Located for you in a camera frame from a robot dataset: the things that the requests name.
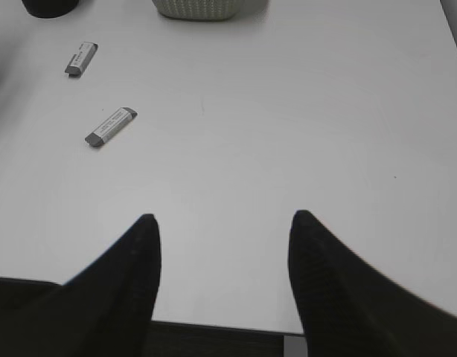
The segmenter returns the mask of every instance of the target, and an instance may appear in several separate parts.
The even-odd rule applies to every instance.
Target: desk
[[[457,315],[457,50],[441,4],[266,5],[210,24],[150,0],[50,20],[0,1],[0,276],[64,283],[154,213],[155,320],[299,333],[287,244],[305,208]],[[69,79],[82,41],[100,49]],[[90,148],[120,106],[139,116]]]

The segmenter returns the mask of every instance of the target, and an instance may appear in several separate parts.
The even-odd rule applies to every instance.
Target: white table
[[[70,80],[82,41],[100,49]],[[120,106],[139,116],[90,148]],[[215,24],[150,0],[51,20],[0,0],[0,276],[64,283],[154,213],[154,319],[299,333],[301,208],[457,315],[457,50],[438,0],[271,1]]]

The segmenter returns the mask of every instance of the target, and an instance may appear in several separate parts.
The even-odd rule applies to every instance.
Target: dark floor
[[[283,335],[152,322],[147,357],[283,357]]]

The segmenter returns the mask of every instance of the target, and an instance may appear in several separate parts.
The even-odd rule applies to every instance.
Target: black cup
[[[22,0],[29,14],[49,19],[69,13],[80,0]]]

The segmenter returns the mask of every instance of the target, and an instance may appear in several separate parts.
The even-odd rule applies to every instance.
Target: white basket
[[[245,0],[153,0],[158,11],[175,19],[225,20],[242,8]]]

